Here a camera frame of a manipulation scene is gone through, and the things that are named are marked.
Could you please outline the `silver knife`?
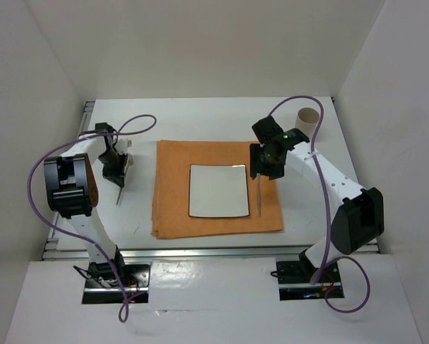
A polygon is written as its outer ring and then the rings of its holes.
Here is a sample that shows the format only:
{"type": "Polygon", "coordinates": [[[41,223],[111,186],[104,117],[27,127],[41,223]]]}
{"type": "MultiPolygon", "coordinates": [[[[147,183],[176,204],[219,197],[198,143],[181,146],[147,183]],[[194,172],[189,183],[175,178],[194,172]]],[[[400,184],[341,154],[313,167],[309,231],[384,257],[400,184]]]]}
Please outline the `silver knife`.
{"type": "Polygon", "coordinates": [[[258,217],[261,217],[262,214],[262,196],[261,196],[261,175],[257,175],[257,205],[258,205],[258,217]]]}

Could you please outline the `beige paper cup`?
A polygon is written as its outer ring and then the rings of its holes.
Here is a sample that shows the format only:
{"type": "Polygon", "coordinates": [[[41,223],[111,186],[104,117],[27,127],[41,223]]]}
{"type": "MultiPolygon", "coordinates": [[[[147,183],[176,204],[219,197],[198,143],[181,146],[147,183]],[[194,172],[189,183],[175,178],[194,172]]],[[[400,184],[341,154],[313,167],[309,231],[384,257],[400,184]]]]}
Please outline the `beige paper cup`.
{"type": "Polygon", "coordinates": [[[319,120],[320,115],[316,110],[304,107],[297,112],[295,127],[311,138],[319,120]]]}

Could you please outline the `white square plate black rim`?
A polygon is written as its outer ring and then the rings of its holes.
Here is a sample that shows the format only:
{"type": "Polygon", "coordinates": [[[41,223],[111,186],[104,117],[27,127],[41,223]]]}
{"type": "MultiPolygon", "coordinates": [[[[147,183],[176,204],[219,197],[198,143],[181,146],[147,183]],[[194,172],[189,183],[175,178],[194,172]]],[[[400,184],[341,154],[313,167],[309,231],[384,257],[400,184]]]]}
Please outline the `white square plate black rim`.
{"type": "Polygon", "coordinates": [[[208,219],[249,216],[246,165],[190,166],[189,215],[208,219]]]}

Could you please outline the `orange cloth placemat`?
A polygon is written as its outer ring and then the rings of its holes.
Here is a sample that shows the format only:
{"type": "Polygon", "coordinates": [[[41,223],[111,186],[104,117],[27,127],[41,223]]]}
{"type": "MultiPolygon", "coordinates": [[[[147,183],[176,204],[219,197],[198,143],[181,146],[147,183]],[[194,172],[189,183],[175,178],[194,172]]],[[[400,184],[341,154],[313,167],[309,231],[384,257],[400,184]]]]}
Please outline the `orange cloth placemat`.
{"type": "Polygon", "coordinates": [[[190,166],[238,164],[250,165],[248,141],[158,141],[152,235],[158,239],[181,239],[283,231],[283,216],[275,181],[261,181],[261,217],[258,217],[257,181],[250,177],[247,178],[249,216],[208,219],[189,215],[190,166]]]}

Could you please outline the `silver spoon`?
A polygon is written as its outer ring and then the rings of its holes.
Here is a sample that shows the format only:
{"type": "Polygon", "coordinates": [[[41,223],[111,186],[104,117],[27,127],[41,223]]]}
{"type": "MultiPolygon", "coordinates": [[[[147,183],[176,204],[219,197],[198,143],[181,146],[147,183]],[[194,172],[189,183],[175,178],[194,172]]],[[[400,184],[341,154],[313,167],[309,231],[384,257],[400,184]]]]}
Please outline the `silver spoon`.
{"type": "Polygon", "coordinates": [[[123,194],[123,188],[120,188],[120,190],[119,190],[119,192],[118,192],[118,197],[117,197],[117,199],[116,199],[116,206],[118,206],[119,205],[119,203],[121,202],[121,197],[122,197],[122,194],[123,194]]]}

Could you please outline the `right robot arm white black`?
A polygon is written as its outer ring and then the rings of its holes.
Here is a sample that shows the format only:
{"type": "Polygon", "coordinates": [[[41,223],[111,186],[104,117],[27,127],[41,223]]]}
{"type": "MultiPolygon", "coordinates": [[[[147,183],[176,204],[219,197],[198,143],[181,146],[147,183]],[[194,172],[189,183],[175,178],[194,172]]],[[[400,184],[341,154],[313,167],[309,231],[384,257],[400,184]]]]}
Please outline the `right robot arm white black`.
{"type": "Polygon", "coordinates": [[[299,255],[298,273],[318,282],[328,263],[349,256],[385,231],[384,199],[345,176],[315,148],[315,140],[298,128],[284,131],[267,116],[252,126],[258,139],[250,144],[250,177],[282,178],[290,167],[311,185],[321,188],[326,235],[299,255]]]}

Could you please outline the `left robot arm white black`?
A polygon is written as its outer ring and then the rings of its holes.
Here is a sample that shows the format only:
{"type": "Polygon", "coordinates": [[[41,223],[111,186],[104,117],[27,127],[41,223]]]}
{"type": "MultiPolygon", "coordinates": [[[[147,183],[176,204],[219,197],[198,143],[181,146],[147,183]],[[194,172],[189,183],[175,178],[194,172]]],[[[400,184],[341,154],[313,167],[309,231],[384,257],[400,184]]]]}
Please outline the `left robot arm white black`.
{"type": "Polygon", "coordinates": [[[78,236],[88,239],[89,266],[80,274],[103,287],[117,287],[127,278],[123,256],[98,215],[99,192],[93,173],[93,163],[100,161],[102,177],[120,189],[125,186],[130,155],[116,149],[114,133],[111,125],[97,123],[94,130],[81,135],[82,142],[44,160],[49,207],[67,219],[78,236]]]}

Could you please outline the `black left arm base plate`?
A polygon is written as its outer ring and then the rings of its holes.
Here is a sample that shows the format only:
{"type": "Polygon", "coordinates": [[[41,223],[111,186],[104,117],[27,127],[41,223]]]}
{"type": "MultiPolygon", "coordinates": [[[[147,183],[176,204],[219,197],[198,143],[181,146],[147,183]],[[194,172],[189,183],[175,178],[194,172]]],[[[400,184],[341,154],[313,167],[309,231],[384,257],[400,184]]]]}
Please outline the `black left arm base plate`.
{"type": "Polygon", "coordinates": [[[123,289],[113,274],[103,278],[98,272],[94,272],[91,266],[87,269],[77,266],[74,268],[85,280],[82,294],[83,305],[120,304],[123,302],[122,292],[125,292],[125,296],[132,305],[149,302],[151,277],[151,265],[149,263],[125,264],[119,270],[123,289]]]}

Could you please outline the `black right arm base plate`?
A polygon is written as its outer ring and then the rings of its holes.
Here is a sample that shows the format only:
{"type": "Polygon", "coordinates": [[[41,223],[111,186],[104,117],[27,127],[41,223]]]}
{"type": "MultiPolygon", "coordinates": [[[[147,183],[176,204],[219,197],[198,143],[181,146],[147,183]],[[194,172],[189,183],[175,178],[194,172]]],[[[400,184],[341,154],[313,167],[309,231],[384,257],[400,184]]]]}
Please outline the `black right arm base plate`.
{"type": "Polygon", "coordinates": [[[329,298],[344,298],[344,291],[337,263],[325,269],[316,284],[310,283],[300,261],[279,261],[270,273],[278,281],[280,301],[320,300],[329,292],[329,298]]]}

